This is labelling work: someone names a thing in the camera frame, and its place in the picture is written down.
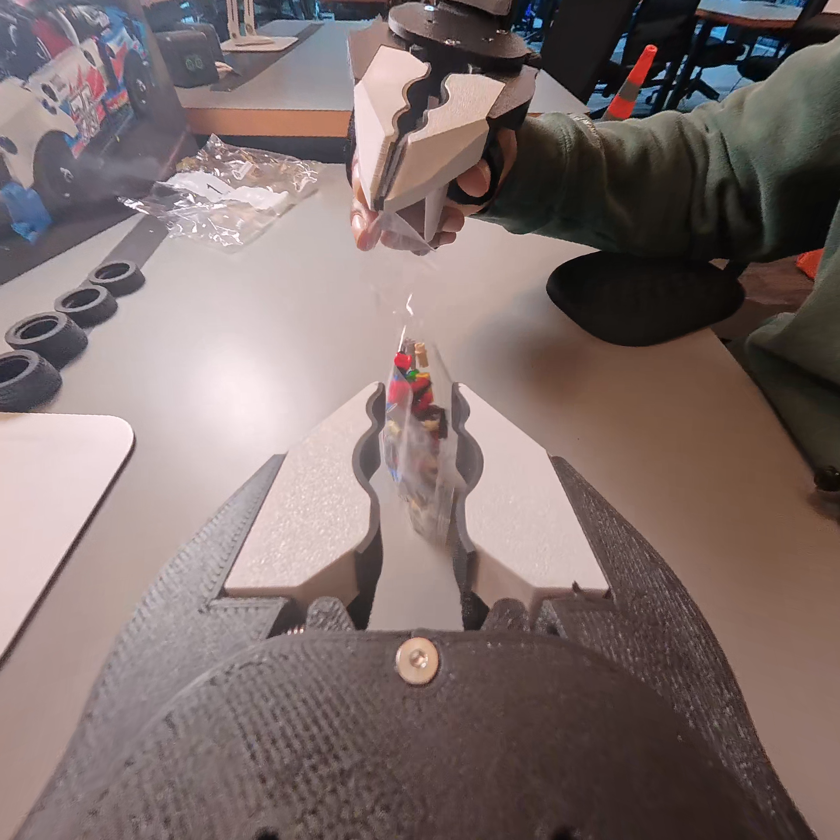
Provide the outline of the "person's right forearm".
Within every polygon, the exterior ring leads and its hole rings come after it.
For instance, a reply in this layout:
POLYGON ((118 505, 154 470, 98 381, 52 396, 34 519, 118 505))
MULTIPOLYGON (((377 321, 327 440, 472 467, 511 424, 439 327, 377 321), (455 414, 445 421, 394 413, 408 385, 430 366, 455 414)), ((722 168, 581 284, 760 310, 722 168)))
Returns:
POLYGON ((647 257, 770 261, 838 246, 839 44, 691 112, 527 119, 483 219, 647 257))

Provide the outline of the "black office chair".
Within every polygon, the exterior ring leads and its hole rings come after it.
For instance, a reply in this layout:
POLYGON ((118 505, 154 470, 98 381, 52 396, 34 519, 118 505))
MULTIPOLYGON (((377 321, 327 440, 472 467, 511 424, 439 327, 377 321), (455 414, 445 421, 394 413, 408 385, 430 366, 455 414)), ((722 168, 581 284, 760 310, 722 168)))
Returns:
POLYGON ((588 102, 638 1, 559 1, 541 48, 542 69, 588 102))
POLYGON ((651 96, 650 115, 663 110, 675 85, 679 69, 687 58, 697 27, 696 11, 701 1, 646 2, 644 21, 638 33, 646 34, 645 45, 656 46, 657 55, 649 82, 657 88, 651 96))

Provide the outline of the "white book stand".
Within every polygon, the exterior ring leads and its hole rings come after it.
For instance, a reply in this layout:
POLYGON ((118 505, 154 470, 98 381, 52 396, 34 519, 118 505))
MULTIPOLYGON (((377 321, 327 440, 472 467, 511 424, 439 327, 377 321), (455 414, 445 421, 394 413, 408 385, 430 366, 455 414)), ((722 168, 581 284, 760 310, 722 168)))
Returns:
POLYGON ((134 445, 117 416, 1 415, 1 652, 36 608, 134 445))

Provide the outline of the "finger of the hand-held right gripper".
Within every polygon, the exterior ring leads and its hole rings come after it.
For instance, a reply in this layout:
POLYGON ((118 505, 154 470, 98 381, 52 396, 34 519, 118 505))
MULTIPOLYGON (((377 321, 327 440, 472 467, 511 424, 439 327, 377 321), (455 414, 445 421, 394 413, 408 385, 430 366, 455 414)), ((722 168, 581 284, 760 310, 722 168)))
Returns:
POLYGON ((431 66, 378 49, 354 90, 358 174, 371 209, 401 211, 434 193, 427 119, 431 66))
POLYGON ((426 110, 421 126, 396 146, 382 199, 386 212, 446 196, 449 184, 480 160, 490 130, 487 118, 504 87, 479 74, 444 79, 444 101, 426 110))

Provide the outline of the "wood edged background desk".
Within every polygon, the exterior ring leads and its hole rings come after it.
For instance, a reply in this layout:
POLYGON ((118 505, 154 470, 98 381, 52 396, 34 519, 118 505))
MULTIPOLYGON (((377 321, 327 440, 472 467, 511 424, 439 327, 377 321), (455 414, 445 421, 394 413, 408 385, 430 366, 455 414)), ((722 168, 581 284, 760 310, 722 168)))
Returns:
POLYGON ((297 36, 259 74, 236 78, 231 91, 210 86, 177 88, 186 120, 196 136, 250 148, 331 162, 340 156, 353 108, 354 81, 347 38, 370 22, 313 24, 276 20, 264 30, 297 36))

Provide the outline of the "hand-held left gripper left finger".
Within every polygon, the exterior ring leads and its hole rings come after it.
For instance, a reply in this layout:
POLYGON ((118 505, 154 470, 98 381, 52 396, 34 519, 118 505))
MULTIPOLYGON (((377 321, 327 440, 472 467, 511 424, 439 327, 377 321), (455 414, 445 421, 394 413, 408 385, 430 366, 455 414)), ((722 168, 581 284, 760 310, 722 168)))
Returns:
POLYGON ((278 596, 306 610, 338 599, 354 624, 371 619, 382 573, 381 464, 385 386, 373 382, 294 444, 225 580, 225 594, 278 596))

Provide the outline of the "black device with green lights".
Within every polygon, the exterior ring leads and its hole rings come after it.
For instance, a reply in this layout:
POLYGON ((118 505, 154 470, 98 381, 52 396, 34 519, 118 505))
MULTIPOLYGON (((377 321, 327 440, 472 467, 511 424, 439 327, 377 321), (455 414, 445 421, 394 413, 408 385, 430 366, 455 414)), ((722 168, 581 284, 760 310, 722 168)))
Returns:
POLYGON ((219 81, 216 64, 224 55, 214 27, 161 31, 155 39, 175 87, 198 88, 219 81))

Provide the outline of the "empty clear plastic bag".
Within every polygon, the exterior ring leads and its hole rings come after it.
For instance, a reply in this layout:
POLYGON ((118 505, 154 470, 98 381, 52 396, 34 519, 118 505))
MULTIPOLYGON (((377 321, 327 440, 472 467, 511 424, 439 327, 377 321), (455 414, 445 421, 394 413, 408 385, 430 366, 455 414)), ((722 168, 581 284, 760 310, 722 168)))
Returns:
POLYGON ((161 223, 169 238, 235 253, 313 195, 323 165, 211 134, 164 182, 119 202, 161 223))

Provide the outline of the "lego set box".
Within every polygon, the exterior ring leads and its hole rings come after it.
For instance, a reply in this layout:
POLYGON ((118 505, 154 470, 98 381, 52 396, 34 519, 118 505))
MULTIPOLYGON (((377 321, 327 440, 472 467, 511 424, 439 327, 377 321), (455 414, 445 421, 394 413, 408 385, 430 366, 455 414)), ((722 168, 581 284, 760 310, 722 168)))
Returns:
POLYGON ((1 3, 2 236, 132 196, 188 134, 141 2, 1 3))

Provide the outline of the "clear bag of small lego pieces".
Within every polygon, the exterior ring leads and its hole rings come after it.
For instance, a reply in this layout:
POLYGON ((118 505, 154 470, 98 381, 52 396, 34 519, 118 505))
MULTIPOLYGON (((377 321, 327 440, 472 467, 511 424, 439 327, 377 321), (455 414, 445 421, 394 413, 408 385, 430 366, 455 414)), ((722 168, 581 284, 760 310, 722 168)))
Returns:
POLYGON ((415 532, 442 547, 459 478, 452 432, 453 379, 438 348, 445 302, 432 246, 395 213, 374 222, 377 244, 394 258, 374 294, 394 333, 385 377, 381 455, 415 532))

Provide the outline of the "orange cone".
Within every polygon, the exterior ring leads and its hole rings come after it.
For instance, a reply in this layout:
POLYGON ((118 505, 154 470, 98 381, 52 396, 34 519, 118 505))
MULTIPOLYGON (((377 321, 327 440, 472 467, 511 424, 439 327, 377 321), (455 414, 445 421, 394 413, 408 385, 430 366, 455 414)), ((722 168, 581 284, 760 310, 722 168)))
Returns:
POLYGON ((631 117, 637 96, 654 64, 657 52, 656 45, 646 45, 635 65, 630 69, 624 83, 603 113, 601 122, 624 121, 631 117))

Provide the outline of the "wooden stand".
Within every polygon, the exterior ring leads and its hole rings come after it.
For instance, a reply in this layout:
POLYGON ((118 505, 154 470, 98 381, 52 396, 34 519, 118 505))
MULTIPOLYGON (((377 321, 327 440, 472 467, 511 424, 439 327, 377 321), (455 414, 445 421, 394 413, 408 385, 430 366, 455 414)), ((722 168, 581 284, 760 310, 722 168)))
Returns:
POLYGON ((274 37, 256 32, 256 6, 254 1, 226 1, 228 39, 220 49, 232 53, 277 53, 294 46, 296 36, 274 37))

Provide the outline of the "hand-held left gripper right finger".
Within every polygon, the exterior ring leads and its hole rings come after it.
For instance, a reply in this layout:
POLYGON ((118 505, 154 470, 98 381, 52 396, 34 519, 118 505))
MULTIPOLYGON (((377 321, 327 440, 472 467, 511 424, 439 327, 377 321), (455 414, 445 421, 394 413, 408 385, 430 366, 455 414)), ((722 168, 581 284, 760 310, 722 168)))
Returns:
POLYGON ((548 451, 464 384, 451 429, 463 486, 454 507, 456 579, 467 601, 512 601, 533 623, 545 601, 604 597, 609 584, 548 451))

